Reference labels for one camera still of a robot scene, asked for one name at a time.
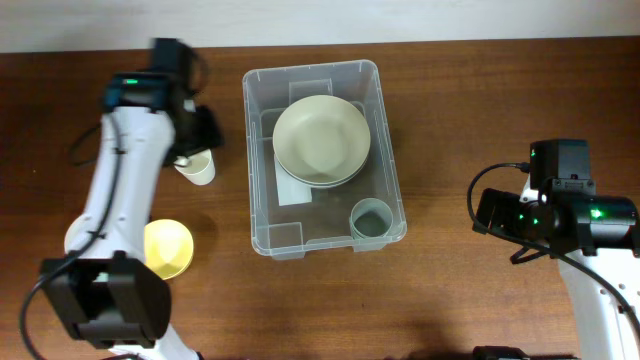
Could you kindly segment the cream plastic cup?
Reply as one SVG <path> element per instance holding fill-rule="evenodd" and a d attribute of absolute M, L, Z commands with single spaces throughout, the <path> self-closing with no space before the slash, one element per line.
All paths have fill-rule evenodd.
<path fill-rule="evenodd" d="M 209 184 L 216 175 L 213 153 L 210 149 L 188 157 L 179 156 L 173 165 L 187 180 L 198 186 Z"/>

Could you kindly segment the beige plastic bowl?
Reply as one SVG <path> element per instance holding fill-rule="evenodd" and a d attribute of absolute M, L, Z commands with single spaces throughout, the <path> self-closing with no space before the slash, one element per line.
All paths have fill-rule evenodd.
<path fill-rule="evenodd" d="M 354 178 L 368 161 L 368 153 L 329 151 L 275 153 L 275 162 L 294 180 L 312 188 L 331 188 Z"/>

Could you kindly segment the cream plastic bowl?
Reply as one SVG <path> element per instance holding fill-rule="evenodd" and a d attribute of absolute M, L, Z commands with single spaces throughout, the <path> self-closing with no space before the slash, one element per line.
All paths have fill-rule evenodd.
<path fill-rule="evenodd" d="M 276 121 L 275 153 L 329 151 L 367 152 L 371 133 L 364 115 L 350 102 L 330 95 L 314 95 L 287 107 Z"/>

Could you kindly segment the light grey plastic cup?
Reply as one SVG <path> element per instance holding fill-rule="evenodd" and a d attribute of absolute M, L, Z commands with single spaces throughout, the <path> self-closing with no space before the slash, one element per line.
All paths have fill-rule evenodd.
<path fill-rule="evenodd" d="M 349 217 L 350 230 L 355 223 L 378 222 L 386 223 L 389 231 L 393 223 L 393 213 L 386 202 L 377 198 L 360 200 L 352 209 Z"/>

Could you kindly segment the mint green plastic cup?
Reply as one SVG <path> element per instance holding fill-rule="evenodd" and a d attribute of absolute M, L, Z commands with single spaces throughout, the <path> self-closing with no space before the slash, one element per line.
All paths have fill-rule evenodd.
<path fill-rule="evenodd" d="M 384 237 L 389 232 L 386 223 L 362 222 L 351 226 L 351 235 L 354 239 L 366 239 Z"/>

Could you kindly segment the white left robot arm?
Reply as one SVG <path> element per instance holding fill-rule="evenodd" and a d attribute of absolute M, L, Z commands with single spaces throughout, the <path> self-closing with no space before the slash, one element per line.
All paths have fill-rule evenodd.
<path fill-rule="evenodd" d="M 212 111 L 193 101 L 203 62 L 180 40 L 157 38 L 147 68 L 113 76 L 85 209 L 64 257 L 43 260 L 33 287 L 72 339 L 117 359 L 201 356 L 170 324 L 170 288 L 145 264 L 144 228 L 161 168 L 224 142 Z"/>

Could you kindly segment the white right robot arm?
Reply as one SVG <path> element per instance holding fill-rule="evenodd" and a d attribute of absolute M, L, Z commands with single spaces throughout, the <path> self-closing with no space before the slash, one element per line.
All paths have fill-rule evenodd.
<path fill-rule="evenodd" d="M 526 187 L 488 188 L 469 205 L 473 229 L 547 255 L 569 292 L 585 359 L 639 356 L 639 212 L 628 198 Z"/>

